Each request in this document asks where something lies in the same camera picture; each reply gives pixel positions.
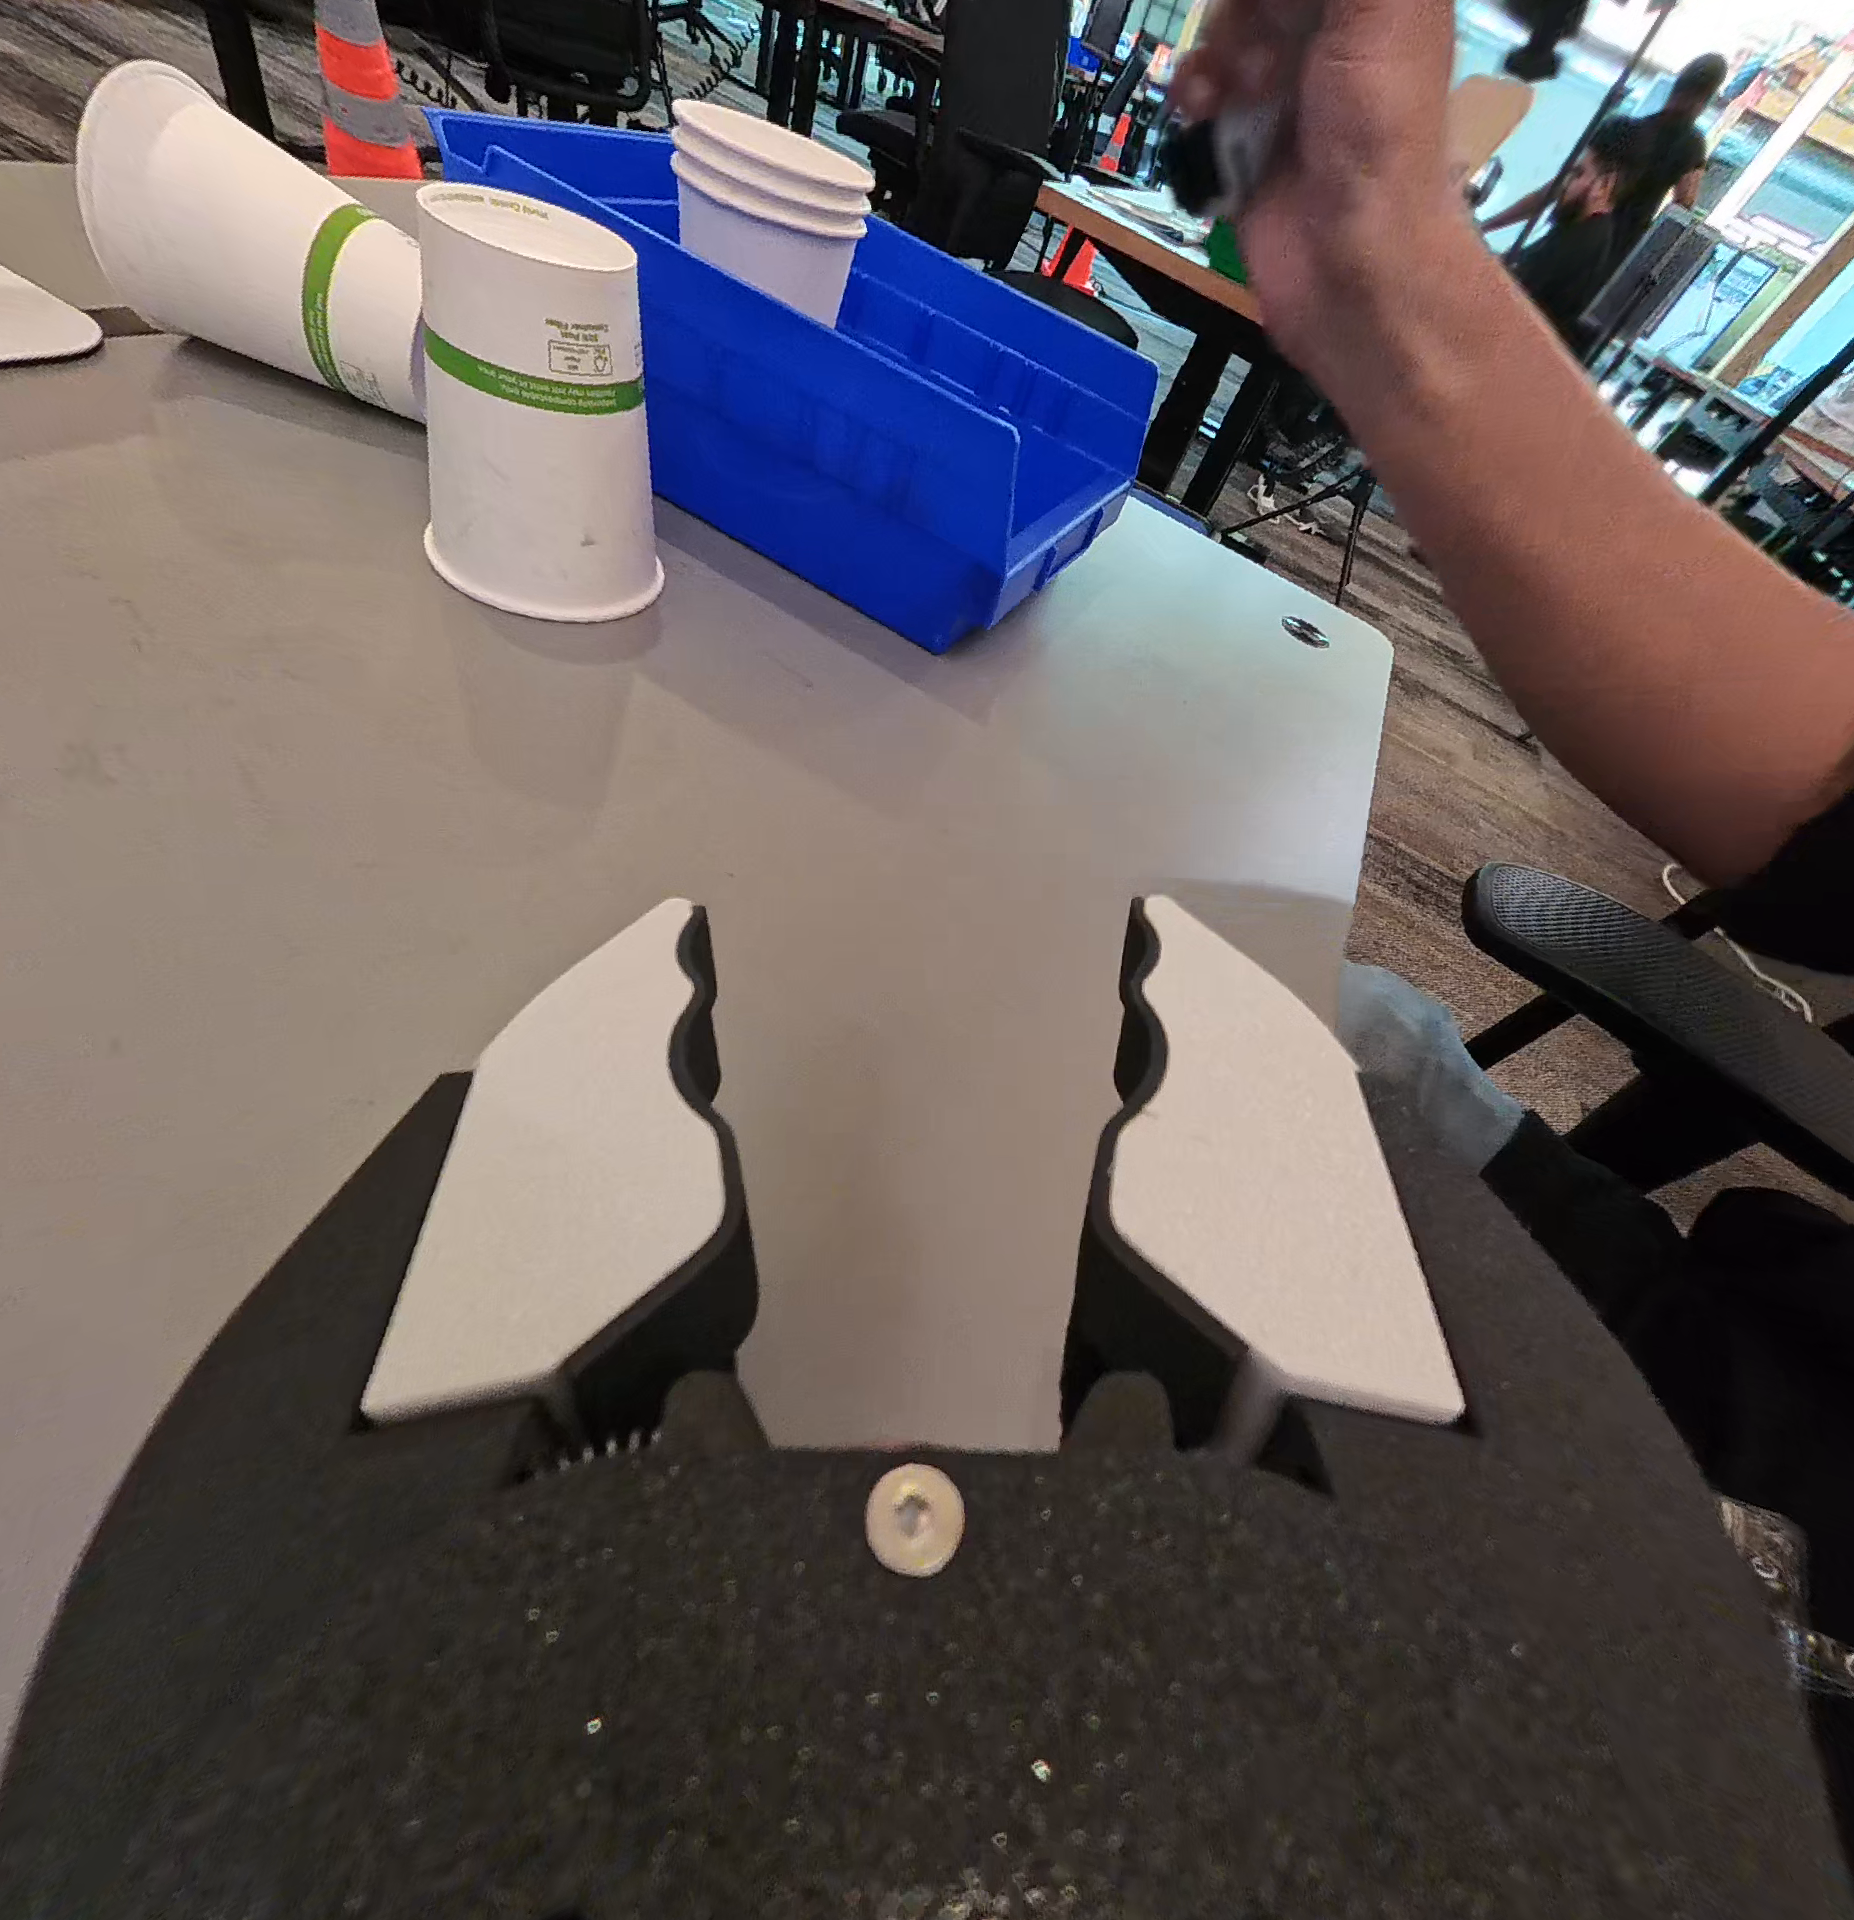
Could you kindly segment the blue plastic bin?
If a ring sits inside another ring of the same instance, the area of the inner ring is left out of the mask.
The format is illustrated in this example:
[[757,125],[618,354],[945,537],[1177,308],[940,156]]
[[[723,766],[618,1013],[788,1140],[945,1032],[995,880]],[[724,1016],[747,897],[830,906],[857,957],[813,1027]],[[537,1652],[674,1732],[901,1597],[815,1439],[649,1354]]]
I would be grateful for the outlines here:
[[1152,364],[889,223],[836,325],[678,242],[662,133],[429,106],[441,172],[638,255],[649,487],[945,656],[1045,586],[1136,481]]

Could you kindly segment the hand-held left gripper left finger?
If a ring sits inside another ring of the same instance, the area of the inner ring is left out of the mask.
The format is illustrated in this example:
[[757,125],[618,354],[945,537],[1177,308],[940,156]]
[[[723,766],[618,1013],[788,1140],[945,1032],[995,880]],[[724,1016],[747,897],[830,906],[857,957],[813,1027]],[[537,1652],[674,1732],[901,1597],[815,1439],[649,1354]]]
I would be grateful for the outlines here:
[[680,1375],[736,1371],[757,1260],[711,1008],[707,915],[661,899],[480,1047],[365,1427],[530,1405],[623,1451]]

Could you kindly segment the person's right hand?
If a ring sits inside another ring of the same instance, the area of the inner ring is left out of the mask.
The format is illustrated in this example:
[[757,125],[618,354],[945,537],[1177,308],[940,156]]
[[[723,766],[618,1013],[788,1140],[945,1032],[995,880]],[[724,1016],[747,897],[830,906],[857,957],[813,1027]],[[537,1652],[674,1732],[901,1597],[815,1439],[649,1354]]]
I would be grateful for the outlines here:
[[1275,115],[1236,213],[1275,334],[1406,290],[1459,219],[1442,162],[1453,4],[1219,0],[1177,76],[1189,121]]

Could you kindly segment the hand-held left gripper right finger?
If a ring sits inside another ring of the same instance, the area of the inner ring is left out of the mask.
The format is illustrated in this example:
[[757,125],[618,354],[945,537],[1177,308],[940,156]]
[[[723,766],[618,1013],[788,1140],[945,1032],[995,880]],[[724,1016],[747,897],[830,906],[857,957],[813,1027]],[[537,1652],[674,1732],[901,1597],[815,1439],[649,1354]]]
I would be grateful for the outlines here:
[[1354,1058],[1275,971],[1170,897],[1122,936],[1059,1348],[1059,1429],[1109,1375],[1179,1451],[1265,1451],[1293,1405],[1459,1429],[1464,1392]]

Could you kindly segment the person's right forearm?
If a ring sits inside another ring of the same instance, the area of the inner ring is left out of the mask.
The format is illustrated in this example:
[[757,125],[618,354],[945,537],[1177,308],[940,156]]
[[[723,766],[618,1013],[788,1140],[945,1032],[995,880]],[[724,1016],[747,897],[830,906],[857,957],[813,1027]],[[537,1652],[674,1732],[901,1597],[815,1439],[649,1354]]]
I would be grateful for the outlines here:
[[1699,878],[1854,792],[1854,614],[1679,496],[1442,192],[1265,186],[1268,329],[1536,742]]

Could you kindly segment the nested stack of paper cups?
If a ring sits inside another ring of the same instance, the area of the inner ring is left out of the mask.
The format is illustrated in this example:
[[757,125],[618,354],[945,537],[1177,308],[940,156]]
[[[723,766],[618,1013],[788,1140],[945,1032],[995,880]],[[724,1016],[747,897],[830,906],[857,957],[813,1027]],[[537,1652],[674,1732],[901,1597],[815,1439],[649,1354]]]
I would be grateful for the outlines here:
[[831,329],[869,231],[873,167],[718,102],[674,113],[678,242]]

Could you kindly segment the green banded white paper cup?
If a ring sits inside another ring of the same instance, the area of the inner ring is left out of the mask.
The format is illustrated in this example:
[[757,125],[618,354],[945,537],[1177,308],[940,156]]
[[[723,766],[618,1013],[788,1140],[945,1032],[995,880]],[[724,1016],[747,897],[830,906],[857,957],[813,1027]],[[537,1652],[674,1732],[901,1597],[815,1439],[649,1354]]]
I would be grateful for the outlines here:
[[561,204],[421,183],[418,345],[433,570],[547,622],[662,594],[638,251]]
[[185,73],[137,59],[95,84],[75,201],[98,265],[147,325],[429,419],[414,237]]

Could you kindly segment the wooden table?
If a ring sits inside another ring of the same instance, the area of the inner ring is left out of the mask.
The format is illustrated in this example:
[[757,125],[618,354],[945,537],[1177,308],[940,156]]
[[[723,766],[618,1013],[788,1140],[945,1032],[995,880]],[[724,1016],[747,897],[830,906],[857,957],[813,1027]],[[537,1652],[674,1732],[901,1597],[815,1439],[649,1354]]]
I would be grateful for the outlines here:
[[1162,219],[1142,213],[1131,194],[1068,176],[1044,183],[1034,210],[1065,231],[1059,265],[1096,244],[1152,322],[1189,334],[1179,370],[1152,399],[1136,481],[1189,515],[1211,515],[1239,459],[1265,441],[1277,387],[1257,292],[1219,274],[1197,244],[1167,242]]

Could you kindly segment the black office chair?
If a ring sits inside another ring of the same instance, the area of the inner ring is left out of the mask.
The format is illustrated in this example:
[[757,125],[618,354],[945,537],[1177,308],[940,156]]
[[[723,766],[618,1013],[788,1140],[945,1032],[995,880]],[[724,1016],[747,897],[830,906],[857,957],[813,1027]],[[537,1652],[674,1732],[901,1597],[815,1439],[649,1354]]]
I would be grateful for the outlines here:
[[1006,271],[1044,183],[1068,45],[1065,0],[952,0],[940,59],[901,45],[913,106],[857,106],[836,133],[869,151],[873,210],[940,255]]
[[480,0],[472,4],[487,95],[558,125],[633,125],[661,78],[649,0]]

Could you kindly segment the white sign stand base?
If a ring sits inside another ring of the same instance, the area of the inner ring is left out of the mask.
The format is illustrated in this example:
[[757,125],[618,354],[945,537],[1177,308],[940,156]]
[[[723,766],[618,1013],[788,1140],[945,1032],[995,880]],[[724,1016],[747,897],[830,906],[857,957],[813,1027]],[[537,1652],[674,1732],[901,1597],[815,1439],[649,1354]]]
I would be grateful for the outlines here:
[[98,345],[102,325],[87,312],[0,265],[0,370],[60,364]]

